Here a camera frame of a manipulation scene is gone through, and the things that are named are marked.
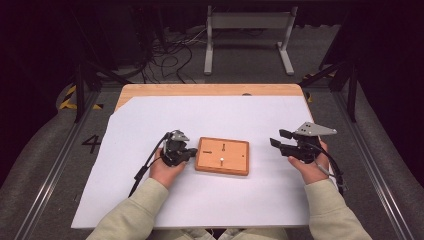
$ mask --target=white metal stand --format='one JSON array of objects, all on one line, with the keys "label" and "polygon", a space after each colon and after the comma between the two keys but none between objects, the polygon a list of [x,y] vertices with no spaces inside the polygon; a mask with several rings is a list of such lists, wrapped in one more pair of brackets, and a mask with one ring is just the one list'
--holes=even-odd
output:
[{"label": "white metal stand", "polygon": [[213,59],[213,41],[212,29],[224,28],[284,28],[284,40],[277,42],[278,51],[283,60],[284,68],[287,75],[294,75],[294,70],[287,54],[287,44],[293,29],[294,20],[296,18],[297,7],[293,7],[291,12],[272,12],[272,13],[228,13],[228,12],[212,12],[212,7],[208,6],[207,18],[207,34],[208,42],[206,47],[205,58],[205,75],[212,74]]}]

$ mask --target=hand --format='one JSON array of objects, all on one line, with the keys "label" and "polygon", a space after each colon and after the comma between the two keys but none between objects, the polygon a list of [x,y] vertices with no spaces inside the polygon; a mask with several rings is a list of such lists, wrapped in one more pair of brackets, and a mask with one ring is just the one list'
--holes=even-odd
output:
[{"label": "hand", "polygon": [[[327,151],[327,144],[320,141],[322,148]],[[297,158],[290,156],[288,158],[289,162],[302,174],[303,181],[306,185],[318,182],[324,179],[327,179],[327,174],[323,173],[321,169],[318,168],[318,165],[321,165],[324,169],[328,170],[330,163],[328,162],[327,156],[323,153],[320,153],[315,159],[315,162],[310,164],[305,164],[299,161]]]},{"label": "hand", "polygon": [[157,159],[150,167],[149,176],[161,183],[167,189],[169,189],[172,186],[172,183],[174,182],[175,178],[184,170],[187,162],[183,161],[178,166],[168,167],[168,165],[166,165],[160,158],[161,151],[162,148],[159,148],[155,152],[154,159],[159,159]]}]

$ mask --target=equipment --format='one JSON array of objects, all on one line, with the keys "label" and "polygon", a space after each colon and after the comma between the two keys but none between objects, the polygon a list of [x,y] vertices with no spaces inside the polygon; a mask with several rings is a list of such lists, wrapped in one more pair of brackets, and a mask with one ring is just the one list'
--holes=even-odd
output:
[{"label": "equipment", "polygon": [[297,141],[297,146],[282,144],[280,141],[273,138],[270,138],[270,142],[271,146],[280,149],[281,155],[286,157],[293,156],[303,161],[305,164],[315,162],[315,159],[321,153],[327,156],[334,174],[331,174],[327,169],[323,168],[318,163],[315,163],[322,172],[336,179],[339,192],[343,195],[343,192],[347,190],[346,183],[342,178],[343,172],[340,171],[336,161],[334,161],[330,154],[321,147],[319,140],[320,135],[332,135],[336,133],[336,129],[330,129],[314,123],[305,122],[295,132],[280,129],[280,136],[287,139],[293,138]]},{"label": "equipment", "polygon": [[146,173],[147,169],[149,169],[150,166],[152,166],[152,164],[159,159],[157,158],[153,160],[153,162],[150,165],[148,165],[150,162],[150,159],[153,157],[153,155],[155,154],[156,150],[159,148],[159,145],[162,142],[163,142],[163,149],[160,152],[160,158],[162,158],[163,162],[169,167],[178,166],[183,161],[187,162],[190,159],[190,157],[195,157],[197,153],[197,149],[196,148],[186,149],[185,148],[187,146],[187,144],[185,143],[186,141],[190,141],[190,139],[186,137],[184,133],[181,132],[180,130],[167,132],[158,142],[156,147],[153,149],[152,153],[150,154],[144,166],[141,167],[140,171],[138,171],[137,175],[135,175],[134,177],[135,183],[128,197],[131,197],[131,195],[137,189],[137,186],[140,183],[140,180],[143,178],[144,174]]}]

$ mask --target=white sheet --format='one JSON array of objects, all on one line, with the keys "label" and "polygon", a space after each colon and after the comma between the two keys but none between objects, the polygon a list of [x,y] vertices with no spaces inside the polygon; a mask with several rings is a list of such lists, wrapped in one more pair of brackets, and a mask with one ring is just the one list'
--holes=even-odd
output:
[{"label": "white sheet", "polygon": [[[166,132],[248,141],[246,177],[197,172],[191,159],[156,218],[156,228],[307,225],[304,183],[269,138],[295,145],[279,129],[312,122],[302,96],[135,97],[115,112],[72,228],[94,228],[127,198],[133,177]],[[140,184],[147,178],[147,172]]]}]

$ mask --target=sleeve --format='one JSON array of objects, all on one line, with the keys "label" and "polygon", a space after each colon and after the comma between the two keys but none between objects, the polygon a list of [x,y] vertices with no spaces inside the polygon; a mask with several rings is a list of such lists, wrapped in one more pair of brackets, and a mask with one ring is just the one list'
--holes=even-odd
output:
[{"label": "sleeve", "polygon": [[148,178],[130,197],[100,221],[87,239],[146,239],[168,190]]},{"label": "sleeve", "polygon": [[314,239],[371,239],[331,180],[305,186]]}]

